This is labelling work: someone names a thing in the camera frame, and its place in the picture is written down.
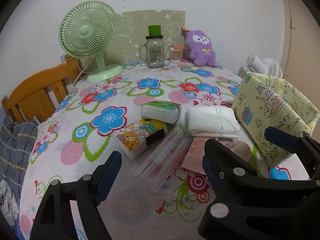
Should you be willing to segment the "white cloth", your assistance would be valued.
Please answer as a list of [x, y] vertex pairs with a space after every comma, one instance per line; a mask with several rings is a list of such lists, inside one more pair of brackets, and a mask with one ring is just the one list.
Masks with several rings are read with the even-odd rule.
[[234, 111], [225, 106], [187, 109], [187, 128], [193, 137], [238, 139], [240, 125]]
[[1, 211], [3, 215], [10, 215], [12, 217], [17, 217], [19, 214], [14, 193], [4, 179], [1, 180]]

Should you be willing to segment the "clear plastic bag pack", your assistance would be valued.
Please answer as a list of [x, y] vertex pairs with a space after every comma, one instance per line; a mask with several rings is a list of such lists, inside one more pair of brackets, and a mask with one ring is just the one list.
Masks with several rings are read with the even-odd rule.
[[176, 125], [156, 146], [152, 146], [138, 159], [130, 176], [157, 191], [185, 158], [192, 140], [185, 126]]

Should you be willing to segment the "yellow cartoon tissue pack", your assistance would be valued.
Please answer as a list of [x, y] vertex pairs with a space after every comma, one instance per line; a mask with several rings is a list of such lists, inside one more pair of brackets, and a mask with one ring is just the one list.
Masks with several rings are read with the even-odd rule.
[[166, 123], [153, 119], [139, 119], [114, 133], [114, 137], [121, 150], [130, 159], [135, 159], [167, 133]]

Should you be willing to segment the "green tissue pack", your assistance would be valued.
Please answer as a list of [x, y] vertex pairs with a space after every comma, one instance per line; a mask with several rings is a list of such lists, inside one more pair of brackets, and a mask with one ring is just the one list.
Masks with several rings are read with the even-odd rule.
[[156, 100], [141, 105], [142, 118], [175, 124], [181, 115], [181, 105], [171, 101]]

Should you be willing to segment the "white crumpled cloth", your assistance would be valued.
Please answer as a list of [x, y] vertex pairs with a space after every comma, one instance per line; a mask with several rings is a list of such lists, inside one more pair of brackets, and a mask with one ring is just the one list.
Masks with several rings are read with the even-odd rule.
[[1, 180], [1, 211], [3, 215], [10, 215], [12, 217], [17, 217], [19, 214], [14, 193], [4, 179]]

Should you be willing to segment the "yellow cartoon fabric box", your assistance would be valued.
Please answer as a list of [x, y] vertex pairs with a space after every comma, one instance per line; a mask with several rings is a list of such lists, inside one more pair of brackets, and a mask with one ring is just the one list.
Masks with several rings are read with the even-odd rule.
[[247, 72], [243, 78], [232, 109], [269, 167], [291, 154], [268, 142], [265, 129], [274, 127], [290, 135], [312, 136], [319, 120], [317, 107], [288, 81], [254, 72]]

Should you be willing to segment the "pink paper envelope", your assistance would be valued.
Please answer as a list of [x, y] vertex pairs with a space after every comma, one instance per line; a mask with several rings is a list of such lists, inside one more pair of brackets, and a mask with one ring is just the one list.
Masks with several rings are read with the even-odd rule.
[[[193, 142], [183, 160], [182, 167], [202, 175], [205, 175], [202, 166], [202, 159], [204, 156], [204, 145], [209, 140], [207, 137], [194, 137]], [[252, 157], [252, 150], [250, 147], [241, 140], [238, 139], [223, 139], [216, 138], [219, 142], [225, 145], [233, 153], [243, 159], [245, 162], [249, 162]]]

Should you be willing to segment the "grey plaid cloth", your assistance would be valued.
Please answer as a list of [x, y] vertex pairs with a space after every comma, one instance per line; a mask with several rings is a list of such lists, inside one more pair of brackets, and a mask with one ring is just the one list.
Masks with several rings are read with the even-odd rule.
[[16, 123], [7, 116], [1, 126], [1, 179], [16, 197], [21, 195], [29, 157], [37, 138], [37, 124]]

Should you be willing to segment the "white standing fan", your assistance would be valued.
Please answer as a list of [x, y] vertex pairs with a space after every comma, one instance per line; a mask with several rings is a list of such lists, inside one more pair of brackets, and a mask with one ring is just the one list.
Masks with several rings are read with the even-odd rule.
[[260, 60], [257, 56], [251, 54], [246, 59], [247, 68], [255, 73], [271, 75], [282, 78], [283, 71], [275, 59], [267, 57]]

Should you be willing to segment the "floral tablecloth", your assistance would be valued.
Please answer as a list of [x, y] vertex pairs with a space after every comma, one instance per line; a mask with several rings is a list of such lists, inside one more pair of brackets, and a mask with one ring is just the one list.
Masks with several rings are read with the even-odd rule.
[[297, 239], [317, 189], [319, 110], [288, 81], [221, 67], [126, 66], [81, 80], [42, 124], [25, 239]]

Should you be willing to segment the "wooden chair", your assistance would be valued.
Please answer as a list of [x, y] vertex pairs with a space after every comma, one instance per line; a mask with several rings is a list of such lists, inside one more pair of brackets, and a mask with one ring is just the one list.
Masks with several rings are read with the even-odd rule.
[[46, 121], [55, 112], [54, 104], [47, 88], [53, 90], [58, 103], [67, 96], [65, 79], [75, 81], [80, 74], [80, 59], [65, 56], [66, 63], [42, 70], [20, 83], [8, 98], [1, 100], [6, 115], [15, 122], [30, 121], [36, 117]]

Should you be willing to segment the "purple plush bunny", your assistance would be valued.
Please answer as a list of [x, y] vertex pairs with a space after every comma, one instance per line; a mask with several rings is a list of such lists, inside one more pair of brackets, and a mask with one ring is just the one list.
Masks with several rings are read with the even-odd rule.
[[182, 27], [182, 30], [185, 34], [185, 46], [195, 66], [216, 67], [216, 54], [207, 35], [201, 30], [191, 30], [187, 27]]

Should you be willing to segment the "glass mason jar mug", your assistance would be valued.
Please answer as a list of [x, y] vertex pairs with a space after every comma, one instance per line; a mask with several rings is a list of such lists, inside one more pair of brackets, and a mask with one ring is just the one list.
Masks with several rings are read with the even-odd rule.
[[146, 62], [148, 68], [161, 68], [164, 66], [163, 35], [146, 36], [146, 42], [139, 46], [139, 57]]

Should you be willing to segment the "green cup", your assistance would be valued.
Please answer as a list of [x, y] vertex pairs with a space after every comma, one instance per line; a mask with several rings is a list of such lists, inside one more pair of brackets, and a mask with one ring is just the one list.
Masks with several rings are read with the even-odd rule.
[[149, 36], [161, 36], [161, 26], [160, 25], [150, 25], [148, 26]]

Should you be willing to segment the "green patterned wall board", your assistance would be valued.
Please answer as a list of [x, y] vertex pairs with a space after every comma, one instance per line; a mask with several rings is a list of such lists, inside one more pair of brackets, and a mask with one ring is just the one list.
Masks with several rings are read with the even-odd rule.
[[141, 10], [117, 14], [116, 36], [104, 51], [106, 64], [127, 65], [140, 61], [139, 47], [146, 42], [150, 25], [160, 25], [164, 42], [164, 57], [169, 58], [169, 47], [184, 45], [181, 34], [185, 26], [185, 12], [178, 10]]

